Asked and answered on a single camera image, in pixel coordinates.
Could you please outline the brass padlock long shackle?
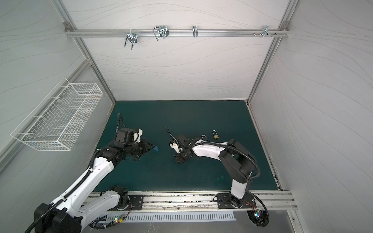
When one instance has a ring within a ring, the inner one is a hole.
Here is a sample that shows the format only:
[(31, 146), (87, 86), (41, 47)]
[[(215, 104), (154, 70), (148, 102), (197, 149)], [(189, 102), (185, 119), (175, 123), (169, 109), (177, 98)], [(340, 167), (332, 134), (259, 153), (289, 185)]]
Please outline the brass padlock long shackle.
[(212, 134), (215, 140), (219, 139), (219, 135), (217, 134), (216, 130), (212, 130)]

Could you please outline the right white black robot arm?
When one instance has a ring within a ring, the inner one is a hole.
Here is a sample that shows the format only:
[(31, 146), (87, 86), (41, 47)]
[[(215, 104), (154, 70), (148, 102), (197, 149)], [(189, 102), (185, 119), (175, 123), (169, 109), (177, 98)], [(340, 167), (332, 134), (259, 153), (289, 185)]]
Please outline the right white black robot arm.
[(174, 155), (178, 164), (183, 164), (192, 157), (207, 157), (219, 160), (232, 178), (232, 186), (228, 194), (228, 203), (241, 208), (246, 203), (249, 187), (253, 179), (260, 176), (261, 170), (252, 154), (237, 140), (229, 142), (211, 142), (205, 135), (189, 139), (183, 134), (171, 137), (170, 147), (176, 151)]

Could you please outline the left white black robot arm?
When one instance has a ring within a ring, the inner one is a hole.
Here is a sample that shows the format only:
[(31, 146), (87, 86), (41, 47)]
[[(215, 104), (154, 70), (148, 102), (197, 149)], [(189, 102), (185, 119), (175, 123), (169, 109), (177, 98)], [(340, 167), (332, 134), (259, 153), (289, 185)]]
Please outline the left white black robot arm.
[(106, 229), (122, 222), (127, 215), (103, 226), (97, 225), (99, 217), (107, 210), (132, 207), (126, 188), (115, 186), (87, 205), (84, 201), (121, 161), (130, 157), (138, 160), (149, 151), (157, 150), (157, 146), (141, 135), (141, 129), (118, 129), (114, 139), (94, 153), (87, 170), (64, 193), (50, 204), (42, 203), (34, 211), (34, 222), (26, 232), (80, 233), (87, 226)]

